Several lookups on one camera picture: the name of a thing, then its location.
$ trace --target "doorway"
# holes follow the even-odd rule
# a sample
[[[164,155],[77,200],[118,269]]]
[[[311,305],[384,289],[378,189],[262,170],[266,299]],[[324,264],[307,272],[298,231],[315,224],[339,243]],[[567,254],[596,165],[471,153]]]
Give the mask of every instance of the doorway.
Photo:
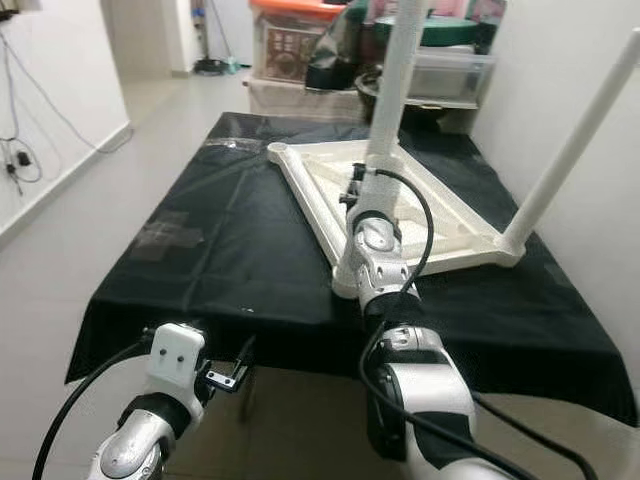
[[[100,0],[124,103],[133,125],[139,125],[184,81],[172,74],[163,3]]]

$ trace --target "orange lid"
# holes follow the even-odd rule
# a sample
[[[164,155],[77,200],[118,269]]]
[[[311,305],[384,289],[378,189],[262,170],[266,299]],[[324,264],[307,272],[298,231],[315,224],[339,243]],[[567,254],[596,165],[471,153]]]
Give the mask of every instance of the orange lid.
[[[269,10],[308,13],[315,17],[333,19],[346,5],[331,5],[322,0],[251,0],[251,5]]]

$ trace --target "metal joint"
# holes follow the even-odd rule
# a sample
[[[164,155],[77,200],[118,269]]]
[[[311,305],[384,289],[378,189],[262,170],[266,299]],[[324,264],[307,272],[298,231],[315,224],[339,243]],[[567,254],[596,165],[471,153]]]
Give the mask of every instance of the metal joint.
[[[382,334],[385,345],[393,351],[441,351],[444,349],[440,336],[428,328],[402,326]]]
[[[162,453],[167,456],[174,448],[173,429],[163,418],[146,410],[134,410],[104,446],[100,470],[108,478],[127,478],[150,460],[157,463],[156,449],[164,450]]]
[[[409,267],[402,258],[402,247],[394,230],[387,219],[375,217],[366,218],[356,226],[354,244],[363,260],[356,280],[363,310],[374,298],[399,292],[409,278]],[[418,297],[414,285],[408,293]]]

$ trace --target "white floor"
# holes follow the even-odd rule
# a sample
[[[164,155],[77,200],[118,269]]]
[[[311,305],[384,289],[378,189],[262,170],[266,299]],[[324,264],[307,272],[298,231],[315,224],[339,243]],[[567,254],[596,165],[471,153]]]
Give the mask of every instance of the white floor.
[[[133,126],[138,126],[147,116],[183,86],[185,78],[123,78],[122,96]]]
[[[241,75],[184,81],[132,141],[104,158],[0,252],[0,478],[30,477],[48,424],[71,390],[63,378],[83,310],[99,282],[223,111],[247,111]],[[96,446],[137,393],[143,359],[114,367],[63,426],[47,479],[84,478]],[[586,409],[492,396],[592,460],[603,480],[640,478],[640,435]],[[261,368],[249,420],[220,395],[170,461],[171,480],[397,479],[365,437],[356,381]],[[573,466],[479,412],[479,440],[541,479],[578,480]]]

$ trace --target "black cloth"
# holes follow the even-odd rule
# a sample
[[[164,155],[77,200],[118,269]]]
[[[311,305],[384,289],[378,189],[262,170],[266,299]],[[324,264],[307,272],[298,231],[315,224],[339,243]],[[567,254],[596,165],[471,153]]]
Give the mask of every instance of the black cloth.
[[[193,321],[231,360],[257,335],[260,365],[355,375],[359,308],[331,273],[279,168],[273,141],[366,138],[358,126],[225,113],[93,295],[67,381],[132,343],[144,326]],[[516,210],[467,136],[401,144],[498,230]],[[629,425],[637,413],[621,355],[535,235],[512,269],[421,278],[430,315],[470,387],[584,405]]]

